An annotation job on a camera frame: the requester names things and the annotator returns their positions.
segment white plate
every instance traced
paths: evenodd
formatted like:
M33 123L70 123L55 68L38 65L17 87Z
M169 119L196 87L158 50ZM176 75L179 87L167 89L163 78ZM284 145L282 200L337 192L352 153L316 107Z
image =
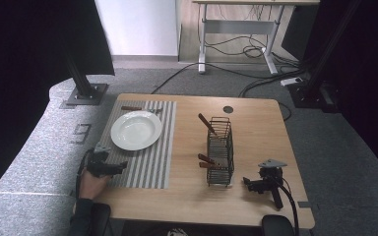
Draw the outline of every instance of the white plate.
M162 124L148 111L133 111L119 117L111 128L112 141L127 150L143 149L152 145L161 134Z

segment sleeve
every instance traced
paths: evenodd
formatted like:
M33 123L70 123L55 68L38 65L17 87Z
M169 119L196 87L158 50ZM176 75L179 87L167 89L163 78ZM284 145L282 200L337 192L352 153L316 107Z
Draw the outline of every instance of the sleeve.
M75 214L70 218L69 236L84 236L91 233L91 212L94 202L89 199L76 201Z

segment gray carpet floor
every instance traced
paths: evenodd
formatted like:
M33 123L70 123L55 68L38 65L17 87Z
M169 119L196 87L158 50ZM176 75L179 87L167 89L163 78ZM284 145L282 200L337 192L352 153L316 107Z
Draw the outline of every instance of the gray carpet floor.
M68 80L54 86L44 115L0 180L0 235L66 234L77 168L85 151L98 142L117 95L151 93L177 71L118 68L115 77L88 76L91 83L109 84L99 106L66 107L63 102L75 84ZM243 73L269 76L257 70ZM199 75L191 67L157 93L236 97L254 81L211 68ZM378 160L342 114L294 108L279 82L253 88L246 97L276 99L291 110L285 125L316 221L301 235L378 235ZM288 115L286 108L281 111ZM75 132L82 128L89 128L87 135ZM150 226L112 223L116 235L137 234L138 228ZM257 235L258 229L230 230L234 235Z

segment wire basket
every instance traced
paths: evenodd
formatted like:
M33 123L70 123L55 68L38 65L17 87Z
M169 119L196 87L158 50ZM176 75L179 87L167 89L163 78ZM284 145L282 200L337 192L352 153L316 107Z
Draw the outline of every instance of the wire basket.
M215 165L208 168L207 182L228 186L234 172L231 123L226 117L213 117L210 124L215 133L208 131L208 157Z

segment gray placemat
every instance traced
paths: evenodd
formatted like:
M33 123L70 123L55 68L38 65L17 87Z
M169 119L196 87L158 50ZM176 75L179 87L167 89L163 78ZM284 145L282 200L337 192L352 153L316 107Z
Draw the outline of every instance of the gray placemat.
M120 116L130 112L121 110L123 105L144 107L145 109L162 108L162 112L157 113L162 124L162 131L154 144L140 150L125 150L113 143L110 137L112 125ZM154 189L166 189L168 187L175 113L175 101L117 100L115 102L100 144L111 148L107 163L119 164L128 161L128 167L121 175L115 175L108 186Z

